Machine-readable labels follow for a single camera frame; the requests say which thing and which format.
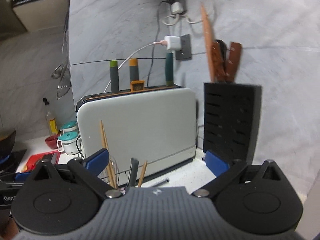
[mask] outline power outlet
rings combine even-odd
[[[172,0],[172,1],[173,1],[173,3],[174,3],[174,2],[179,2],[179,3],[182,4],[183,12],[180,13],[180,14],[185,14],[185,13],[187,12],[187,3],[186,3],[186,0]]]
[[[183,35],[181,39],[181,50],[176,51],[176,60],[192,59],[190,35]]]

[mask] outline black cable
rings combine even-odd
[[[77,150],[78,150],[78,152],[80,153],[81,157],[82,157],[83,159],[85,159],[85,157],[83,156],[82,152],[80,151],[80,149],[79,149],[79,147],[78,147],[78,140],[79,140],[80,137],[81,137],[81,136],[79,135],[78,138],[77,138],[77,140],[76,140],[76,146],[77,146]]]
[[[161,4],[164,3],[164,2],[165,3],[169,3],[169,4],[172,3],[171,0],[165,0],[165,1],[161,1],[158,4],[158,8],[157,8],[157,33],[156,33],[156,37],[155,37],[155,42],[158,41],[158,36],[159,36],[159,33],[160,33],[160,7],[161,7]],[[151,66],[150,66],[149,73],[148,73],[147,87],[149,87],[149,78],[150,78],[151,70],[152,70],[152,67],[153,67],[153,59],[154,59],[154,55],[155,55],[155,46],[156,45],[153,45],[152,52],[151,52]]]

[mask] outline gas stove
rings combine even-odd
[[[15,172],[23,156],[27,150],[13,151],[3,160],[0,160],[0,174],[3,175],[7,172]]]

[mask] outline white jar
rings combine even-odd
[[[67,132],[78,132],[77,121],[70,121],[61,126],[60,136]]]
[[[62,136],[59,136],[57,140],[58,152],[65,152],[67,155],[75,155],[79,153],[76,145],[77,139],[77,132],[67,132]]]

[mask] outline pot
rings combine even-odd
[[[0,160],[9,156],[16,140],[15,129],[0,130]]]

